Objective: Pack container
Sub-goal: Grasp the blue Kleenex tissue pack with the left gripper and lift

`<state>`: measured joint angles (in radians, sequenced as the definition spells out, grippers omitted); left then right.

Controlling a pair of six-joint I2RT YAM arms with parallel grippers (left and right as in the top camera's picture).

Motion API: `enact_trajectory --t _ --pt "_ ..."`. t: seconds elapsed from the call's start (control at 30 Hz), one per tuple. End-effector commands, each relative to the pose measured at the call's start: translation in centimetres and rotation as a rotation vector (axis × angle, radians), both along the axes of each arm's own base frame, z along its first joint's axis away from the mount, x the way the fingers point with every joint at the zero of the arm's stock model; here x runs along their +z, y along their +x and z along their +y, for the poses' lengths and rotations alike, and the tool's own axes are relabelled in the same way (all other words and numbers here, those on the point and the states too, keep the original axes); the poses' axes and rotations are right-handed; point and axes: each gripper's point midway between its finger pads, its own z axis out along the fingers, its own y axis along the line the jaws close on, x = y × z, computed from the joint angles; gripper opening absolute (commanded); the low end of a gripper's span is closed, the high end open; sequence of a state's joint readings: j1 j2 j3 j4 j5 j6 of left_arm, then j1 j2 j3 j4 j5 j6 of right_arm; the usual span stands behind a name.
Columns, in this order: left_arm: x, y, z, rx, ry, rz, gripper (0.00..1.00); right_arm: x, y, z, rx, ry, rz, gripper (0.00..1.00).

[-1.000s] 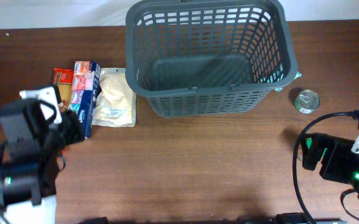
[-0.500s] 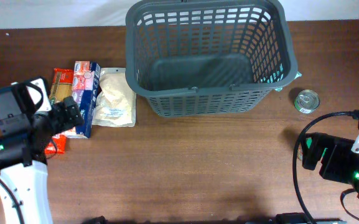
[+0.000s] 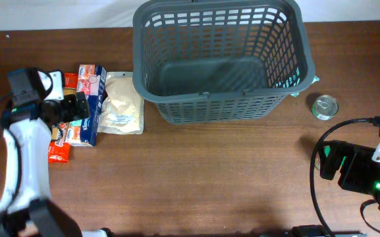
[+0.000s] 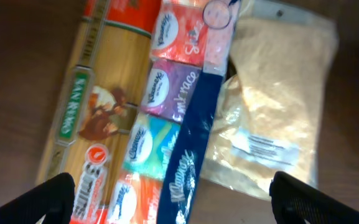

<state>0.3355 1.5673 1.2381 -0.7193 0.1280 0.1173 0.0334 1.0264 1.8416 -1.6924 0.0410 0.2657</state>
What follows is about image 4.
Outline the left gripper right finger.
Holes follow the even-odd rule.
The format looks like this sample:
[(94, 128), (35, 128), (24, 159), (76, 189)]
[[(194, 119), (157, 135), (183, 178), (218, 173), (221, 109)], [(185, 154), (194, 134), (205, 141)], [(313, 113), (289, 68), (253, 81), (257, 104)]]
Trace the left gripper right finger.
[(359, 211), (283, 171), (275, 173), (269, 195), (278, 224), (359, 224)]

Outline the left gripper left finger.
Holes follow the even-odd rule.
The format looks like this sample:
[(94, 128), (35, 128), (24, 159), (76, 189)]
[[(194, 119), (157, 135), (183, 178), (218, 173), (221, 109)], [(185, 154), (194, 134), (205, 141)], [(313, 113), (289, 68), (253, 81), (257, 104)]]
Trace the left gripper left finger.
[(69, 224), (75, 199), (75, 183), (69, 173), (61, 173), (0, 207), (0, 223)]

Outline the beige grain pouch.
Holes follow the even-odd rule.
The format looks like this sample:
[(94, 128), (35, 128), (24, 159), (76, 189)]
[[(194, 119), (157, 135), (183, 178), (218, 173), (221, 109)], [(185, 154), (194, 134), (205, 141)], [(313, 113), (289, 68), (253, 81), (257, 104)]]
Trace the beige grain pouch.
[(278, 171), (316, 187), (324, 88), (337, 47), (333, 21), (278, 1), (248, 1), (201, 176), (263, 200)]

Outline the blue Kleenex tissue multipack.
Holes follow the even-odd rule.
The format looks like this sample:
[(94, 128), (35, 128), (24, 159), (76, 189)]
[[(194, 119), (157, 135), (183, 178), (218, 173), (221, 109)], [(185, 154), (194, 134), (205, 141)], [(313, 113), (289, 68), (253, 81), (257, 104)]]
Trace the blue Kleenex tissue multipack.
[(151, 67), (105, 223), (187, 223), (240, 1), (163, 1)]

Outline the red spaghetti pasta packet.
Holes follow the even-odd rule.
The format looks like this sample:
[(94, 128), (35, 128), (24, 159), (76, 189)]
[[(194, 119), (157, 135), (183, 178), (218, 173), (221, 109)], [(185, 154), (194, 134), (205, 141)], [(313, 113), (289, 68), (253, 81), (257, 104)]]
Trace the red spaghetti pasta packet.
[(149, 70), (159, 0), (88, 1), (66, 69), (37, 182), (69, 173), (70, 223), (102, 223)]

